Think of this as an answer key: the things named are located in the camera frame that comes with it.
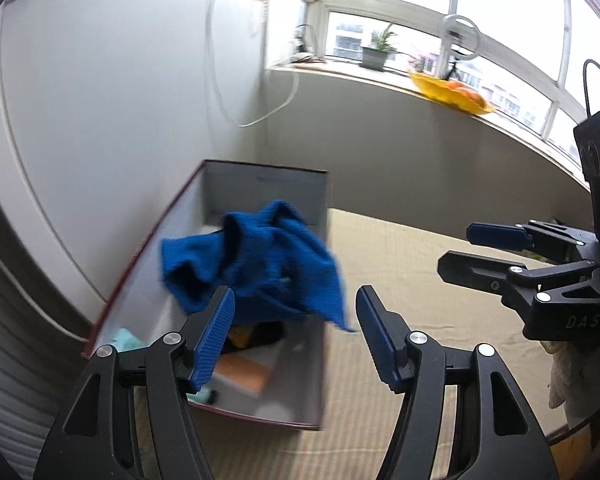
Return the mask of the white gloved right hand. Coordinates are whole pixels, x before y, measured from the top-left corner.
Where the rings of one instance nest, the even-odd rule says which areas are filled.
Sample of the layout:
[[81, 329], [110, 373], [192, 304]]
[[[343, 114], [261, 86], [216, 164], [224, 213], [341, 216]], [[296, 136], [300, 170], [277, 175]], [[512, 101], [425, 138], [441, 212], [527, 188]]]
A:
[[550, 408], [564, 408], [569, 428], [589, 419], [600, 408], [600, 347], [580, 350], [571, 342], [542, 341], [553, 358]]

